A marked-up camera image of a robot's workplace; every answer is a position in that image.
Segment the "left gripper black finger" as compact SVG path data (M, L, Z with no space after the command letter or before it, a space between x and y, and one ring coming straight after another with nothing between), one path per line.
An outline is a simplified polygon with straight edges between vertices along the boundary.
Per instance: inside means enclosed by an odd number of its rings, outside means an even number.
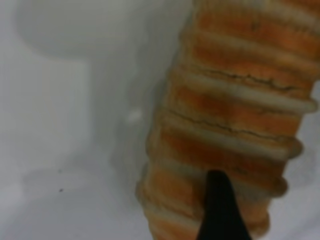
M197 239L251 239L241 217L231 181L223 171L210 170L206 175L204 216Z

